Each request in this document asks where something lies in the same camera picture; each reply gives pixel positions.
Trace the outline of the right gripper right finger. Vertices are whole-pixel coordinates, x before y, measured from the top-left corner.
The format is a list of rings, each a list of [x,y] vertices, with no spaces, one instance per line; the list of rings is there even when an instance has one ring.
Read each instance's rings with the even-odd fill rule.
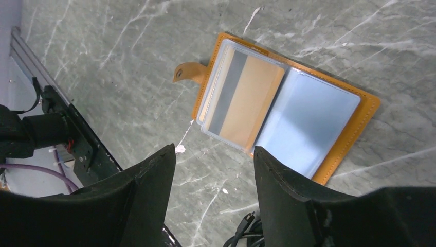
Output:
[[[435,246],[434,187],[355,197],[306,178],[262,147],[253,160],[266,246]]]

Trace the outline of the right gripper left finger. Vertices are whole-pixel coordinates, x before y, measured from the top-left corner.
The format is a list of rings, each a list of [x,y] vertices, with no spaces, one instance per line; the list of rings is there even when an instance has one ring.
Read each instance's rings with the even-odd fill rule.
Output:
[[[165,228],[173,144],[69,195],[1,192],[1,246],[176,246]]]

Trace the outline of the gold card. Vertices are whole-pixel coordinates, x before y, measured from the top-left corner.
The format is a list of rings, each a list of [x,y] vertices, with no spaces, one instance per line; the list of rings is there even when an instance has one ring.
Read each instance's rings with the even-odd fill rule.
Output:
[[[224,57],[202,131],[249,150],[265,119],[285,68],[230,50]]]

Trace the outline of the orange card holder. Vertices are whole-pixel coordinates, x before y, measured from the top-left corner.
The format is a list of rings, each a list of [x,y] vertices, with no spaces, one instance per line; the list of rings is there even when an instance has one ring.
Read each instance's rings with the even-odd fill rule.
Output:
[[[230,50],[257,56],[285,68],[253,146],[240,149],[202,131],[213,89]],[[222,32],[208,65],[177,66],[173,81],[192,80],[200,89],[192,112],[201,131],[248,155],[260,146],[285,166],[325,185],[380,106],[368,92],[301,63]]]

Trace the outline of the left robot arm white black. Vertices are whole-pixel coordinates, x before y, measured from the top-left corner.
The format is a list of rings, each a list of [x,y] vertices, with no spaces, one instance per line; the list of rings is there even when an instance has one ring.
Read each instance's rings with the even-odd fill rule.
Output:
[[[29,158],[34,150],[64,144],[70,139],[67,120],[60,113],[20,118],[1,105],[1,161]]]

